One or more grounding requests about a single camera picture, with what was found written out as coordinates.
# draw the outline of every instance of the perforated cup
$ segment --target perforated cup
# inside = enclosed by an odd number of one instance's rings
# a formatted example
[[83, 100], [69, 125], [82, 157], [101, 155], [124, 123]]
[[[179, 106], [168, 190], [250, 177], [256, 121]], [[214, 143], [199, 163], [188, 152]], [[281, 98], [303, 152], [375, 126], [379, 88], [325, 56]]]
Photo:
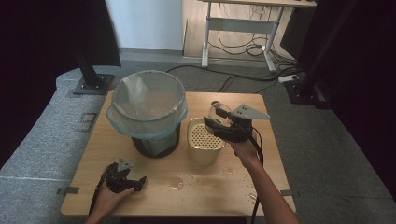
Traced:
[[187, 139], [190, 157], [201, 165], [213, 164], [225, 142], [207, 131], [204, 118], [192, 119], [189, 122]]

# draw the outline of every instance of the white wall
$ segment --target white wall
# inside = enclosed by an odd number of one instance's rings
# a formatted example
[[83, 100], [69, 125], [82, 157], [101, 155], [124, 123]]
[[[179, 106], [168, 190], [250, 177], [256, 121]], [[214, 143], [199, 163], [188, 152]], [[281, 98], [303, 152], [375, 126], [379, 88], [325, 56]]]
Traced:
[[119, 48], [183, 50], [182, 0], [106, 0]]

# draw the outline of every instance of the desk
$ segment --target desk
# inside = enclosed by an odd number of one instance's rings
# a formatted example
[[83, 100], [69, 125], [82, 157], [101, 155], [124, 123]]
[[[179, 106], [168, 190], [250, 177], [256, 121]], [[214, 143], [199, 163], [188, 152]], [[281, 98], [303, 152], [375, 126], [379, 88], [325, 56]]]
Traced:
[[[247, 170], [227, 145], [215, 164], [203, 167], [188, 155], [187, 125], [193, 118], [206, 116], [210, 103], [220, 101], [231, 109], [242, 103], [263, 113], [266, 108], [258, 94], [187, 92], [189, 114], [181, 123], [177, 149], [161, 159], [140, 155], [130, 137], [119, 134], [109, 123], [106, 111], [111, 91], [92, 130], [72, 187], [78, 194], [67, 194], [62, 213], [67, 216], [88, 215], [92, 195], [100, 175], [119, 157], [134, 167], [128, 179], [148, 177], [142, 191], [129, 196], [112, 213], [114, 216], [250, 216], [256, 194]], [[276, 146], [270, 120], [253, 120], [263, 138], [264, 167], [279, 190], [289, 189]], [[293, 211], [294, 201], [285, 197]], [[258, 215], [263, 215], [259, 208]]]
[[[207, 14], [205, 23], [205, 40], [202, 51], [202, 67], [208, 67], [208, 38], [210, 30], [229, 31], [229, 32], [246, 32], [257, 34], [269, 34], [266, 45], [262, 47], [265, 61], [268, 64], [270, 72], [274, 73], [276, 68], [272, 60], [270, 52], [271, 46], [274, 42], [276, 30], [283, 14], [284, 7], [315, 7], [317, 4], [306, 0], [200, 0], [207, 2]], [[242, 4], [242, 5], [259, 5], [279, 7], [275, 21], [254, 21], [254, 20], [237, 20], [228, 18], [213, 18], [210, 16], [212, 3], [226, 3], [226, 4]]]

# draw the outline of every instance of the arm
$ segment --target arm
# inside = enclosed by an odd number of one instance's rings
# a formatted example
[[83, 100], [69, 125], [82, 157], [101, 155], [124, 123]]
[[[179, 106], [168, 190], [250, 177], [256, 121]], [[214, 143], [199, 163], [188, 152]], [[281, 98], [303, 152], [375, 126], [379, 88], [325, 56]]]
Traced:
[[105, 216], [107, 216], [117, 204], [128, 195], [134, 192], [134, 188], [126, 189], [121, 193], [114, 193], [111, 191], [107, 184], [102, 184], [98, 198], [95, 203], [90, 216], [88, 217], [86, 224], [97, 224], [100, 223]]
[[288, 203], [280, 195], [270, 176], [260, 164], [256, 148], [253, 144], [249, 140], [244, 143], [229, 142], [229, 144], [250, 173], [267, 222], [269, 224], [300, 223]]

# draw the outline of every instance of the wrist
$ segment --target wrist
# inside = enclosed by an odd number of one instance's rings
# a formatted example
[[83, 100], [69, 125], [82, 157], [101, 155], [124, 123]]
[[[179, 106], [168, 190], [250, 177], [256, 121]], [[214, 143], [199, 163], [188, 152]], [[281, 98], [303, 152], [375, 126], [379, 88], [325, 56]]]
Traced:
[[244, 160], [242, 160], [242, 164], [248, 171], [252, 169], [257, 169], [257, 167], [262, 167], [262, 164], [260, 163], [260, 160], [259, 158], [257, 158], [257, 156], [245, 158]]
[[87, 221], [85, 222], [85, 224], [98, 224], [102, 221], [103, 218], [104, 218], [103, 214], [96, 213], [93, 210], [90, 216], [88, 217]]

